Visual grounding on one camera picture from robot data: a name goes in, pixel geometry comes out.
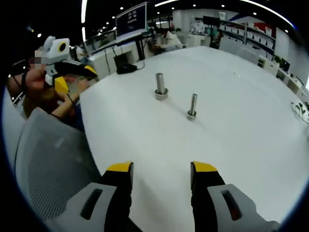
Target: ceiling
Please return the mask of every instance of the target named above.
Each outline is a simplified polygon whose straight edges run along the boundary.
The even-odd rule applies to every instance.
[[[76,45],[82,40],[82,27],[85,27],[86,38],[95,35],[96,31],[103,26],[107,26],[106,22],[109,22],[107,29],[112,29],[114,27],[112,16],[122,12],[120,7],[125,10],[144,1],[112,0],[107,3],[105,0],[87,0],[84,24],[81,24],[82,0],[21,1],[16,6],[12,6],[12,12],[19,16],[19,20],[13,22],[9,28],[14,49],[12,53],[13,59],[18,61],[25,58],[28,52],[42,45],[49,35],[58,38],[69,38],[70,43]],[[271,8],[290,20],[296,26],[297,32],[293,32],[289,24],[273,13],[239,0],[179,0],[154,7],[154,4],[162,1],[164,0],[147,1],[147,18],[158,16],[158,11],[160,15],[170,14],[172,7],[176,10],[193,8],[222,9],[221,5],[224,4],[225,10],[239,12],[244,15],[252,15],[253,12],[256,12],[257,16],[254,17],[282,30],[289,30],[289,36],[297,43],[302,42],[302,39],[309,41],[308,27],[304,23],[304,18],[308,13],[304,7],[300,7],[301,2],[299,0],[287,1],[287,3],[281,0],[255,0],[255,2]],[[26,30],[27,26],[33,28],[34,32]],[[42,34],[40,38],[37,38],[38,33]]]

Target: shelf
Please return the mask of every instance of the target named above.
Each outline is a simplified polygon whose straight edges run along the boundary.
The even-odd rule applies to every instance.
[[[240,35],[240,34],[237,34],[237,33],[232,32],[232,31],[227,31],[227,30],[221,30],[221,31],[224,31],[224,32],[227,32],[227,33],[232,33],[232,34],[234,34],[234,35],[239,35],[239,36],[241,36],[241,37],[245,37],[244,35]]]
[[[227,21],[227,20],[220,20],[221,22],[226,22],[226,23],[231,23],[231,24],[235,24],[235,25],[239,25],[239,26],[245,26],[244,24],[241,24],[241,23],[235,23],[235,22],[232,22],[232,21]]]
[[[247,39],[248,39],[248,40],[251,40],[251,41],[253,41],[253,42],[257,43],[257,44],[262,45],[263,47],[267,48],[268,50],[271,50],[271,51],[275,52],[275,50],[274,50],[274,49],[272,49],[272,48],[268,47],[268,46],[267,46],[267,45],[265,45],[265,44],[262,44],[262,43],[261,43],[261,42],[259,42],[259,41],[256,41],[256,40],[254,40],[254,39],[251,39],[251,38],[249,38],[249,37],[247,37]]]
[[[269,37],[269,38],[271,38],[271,39],[273,39],[273,40],[276,40],[276,38],[267,35],[267,34],[266,34],[265,32],[263,32],[263,31],[259,31],[259,30],[255,29],[255,28],[250,28],[250,27],[247,27],[247,29],[254,30],[254,31],[256,31],[256,32],[259,32],[259,33],[262,34],[262,35],[265,35],[265,36],[267,36],[267,37]]]

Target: cable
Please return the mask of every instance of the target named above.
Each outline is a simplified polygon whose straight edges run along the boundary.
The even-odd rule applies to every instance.
[[[109,73],[110,73],[110,75],[111,75],[111,68],[110,68],[110,65],[109,65],[109,63],[108,63],[108,61],[107,61],[106,49],[104,50],[104,52],[105,52],[105,60],[106,60],[106,64],[107,64],[107,68],[108,68],[108,72],[109,72]]]
[[[147,42],[148,42],[148,39],[146,39],[145,44],[143,46],[143,50],[141,51],[143,53],[144,57],[145,57],[144,49],[145,49]]]
[[[115,56],[117,57],[116,53],[115,53],[115,50],[114,50],[114,47],[112,47],[112,51],[114,52]]]
[[[67,93],[68,98],[71,100],[73,106],[75,106],[76,104],[73,102],[72,98],[69,96],[69,94]]]
[[[145,60],[143,60],[143,63],[144,63],[144,66],[140,69],[137,69],[137,70],[142,70],[143,68],[145,68]]]

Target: person's arm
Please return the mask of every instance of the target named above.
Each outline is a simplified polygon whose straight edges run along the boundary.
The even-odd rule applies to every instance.
[[[67,99],[64,103],[62,103],[58,108],[56,108],[53,112],[52,115],[58,117],[58,118],[64,118],[71,110],[71,108],[74,106],[73,103],[75,104],[78,99],[79,99],[79,94],[71,94],[70,99]]]
[[[25,84],[29,90],[43,89],[44,82],[45,82],[45,75],[43,70],[32,69],[27,72]],[[7,87],[11,96],[14,96],[18,94],[20,91],[22,91],[21,85],[22,85],[22,74],[16,75],[14,77],[11,76],[8,79]]]
[[[65,93],[57,93],[59,97],[59,101],[65,102],[66,98],[68,97]]]
[[[80,93],[84,92],[89,87],[89,83],[87,80],[83,80],[77,83],[77,87],[79,92],[71,94],[70,98],[67,96],[65,98],[65,102],[56,108],[52,112],[52,115],[58,118],[64,118],[70,112],[71,108],[73,107],[73,103],[75,104],[78,101]]]

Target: ceiling light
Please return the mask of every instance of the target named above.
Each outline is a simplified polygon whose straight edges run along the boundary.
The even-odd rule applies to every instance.
[[[167,4],[167,3],[170,3],[170,2],[173,2],[173,1],[178,1],[178,0],[163,1],[163,2],[161,2],[161,3],[156,4],[155,7],[157,7],[157,6],[162,6],[162,5],[164,5],[164,4]]]
[[[82,0],[82,13],[81,13],[82,23],[85,22],[86,8],[87,8],[87,0]]]
[[[253,4],[253,5],[262,7],[262,8],[264,8],[265,10],[268,10],[268,11],[272,12],[273,14],[275,14],[276,16],[282,18],[285,22],[287,22],[287,23],[290,24],[293,28],[295,28],[294,25],[293,25],[289,20],[287,20],[285,17],[283,17],[282,15],[278,14],[277,12],[275,12],[275,11],[269,9],[268,7],[265,7],[265,6],[263,6],[263,5],[259,4],[259,3],[256,3],[256,2],[250,1],[250,0],[241,0],[241,1],[245,1],[245,2],[247,2],[247,3],[251,3],[251,4]]]
[[[85,27],[82,27],[82,34],[83,34],[83,41],[86,41],[86,32],[85,32]]]

